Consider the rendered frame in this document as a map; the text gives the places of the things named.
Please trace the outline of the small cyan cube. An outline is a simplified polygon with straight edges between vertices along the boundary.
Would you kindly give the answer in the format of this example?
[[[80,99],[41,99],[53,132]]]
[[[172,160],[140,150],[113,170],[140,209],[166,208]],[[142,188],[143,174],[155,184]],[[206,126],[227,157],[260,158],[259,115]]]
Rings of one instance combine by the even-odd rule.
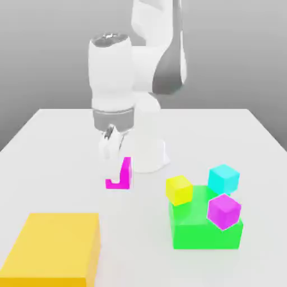
[[[238,171],[222,164],[209,170],[208,187],[218,195],[230,195],[238,189],[239,177]]]

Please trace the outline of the small yellow cube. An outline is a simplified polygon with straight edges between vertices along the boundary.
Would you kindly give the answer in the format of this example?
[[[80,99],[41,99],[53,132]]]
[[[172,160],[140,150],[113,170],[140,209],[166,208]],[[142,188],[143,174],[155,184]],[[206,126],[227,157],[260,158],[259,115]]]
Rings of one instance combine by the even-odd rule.
[[[179,206],[192,201],[193,185],[183,175],[166,180],[165,193],[173,206]]]

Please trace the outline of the large yellow box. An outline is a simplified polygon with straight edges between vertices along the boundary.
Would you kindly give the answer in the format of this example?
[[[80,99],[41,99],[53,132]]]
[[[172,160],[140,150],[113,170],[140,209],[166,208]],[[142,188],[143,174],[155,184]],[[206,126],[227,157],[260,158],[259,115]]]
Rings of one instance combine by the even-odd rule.
[[[97,213],[32,213],[0,269],[0,287],[95,287]]]

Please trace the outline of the large green box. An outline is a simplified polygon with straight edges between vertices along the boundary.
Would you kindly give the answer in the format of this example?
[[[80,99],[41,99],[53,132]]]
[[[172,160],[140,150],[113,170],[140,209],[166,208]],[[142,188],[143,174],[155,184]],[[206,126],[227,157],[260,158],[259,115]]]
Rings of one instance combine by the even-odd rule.
[[[238,249],[243,222],[221,230],[207,218],[208,203],[216,197],[208,186],[193,187],[191,202],[179,206],[169,203],[174,249]]]

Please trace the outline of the small magenta cube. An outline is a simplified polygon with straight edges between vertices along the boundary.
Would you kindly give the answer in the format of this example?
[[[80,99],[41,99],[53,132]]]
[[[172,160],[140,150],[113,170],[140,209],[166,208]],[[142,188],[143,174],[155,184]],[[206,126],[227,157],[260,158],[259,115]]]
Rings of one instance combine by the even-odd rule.
[[[125,189],[128,190],[131,187],[132,179],[132,159],[131,157],[125,157],[119,173],[119,182],[113,183],[111,179],[105,180],[106,189]]]

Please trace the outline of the small purple cube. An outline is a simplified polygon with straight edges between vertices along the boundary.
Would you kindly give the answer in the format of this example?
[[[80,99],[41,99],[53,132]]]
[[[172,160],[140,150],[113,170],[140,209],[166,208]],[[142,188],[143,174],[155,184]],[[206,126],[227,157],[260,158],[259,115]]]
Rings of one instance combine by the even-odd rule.
[[[239,221],[242,205],[227,194],[208,202],[207,218],[220,230],[226,230]]]

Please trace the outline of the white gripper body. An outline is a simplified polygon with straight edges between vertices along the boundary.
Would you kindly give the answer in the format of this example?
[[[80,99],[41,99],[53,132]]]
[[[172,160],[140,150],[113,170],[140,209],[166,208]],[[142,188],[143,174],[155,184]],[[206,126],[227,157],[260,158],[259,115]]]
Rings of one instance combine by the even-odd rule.
[[[119,154],[123,141],[123,134],[116,126],[108,126],[99,141],[99,155],[103,160],[116,158]]]

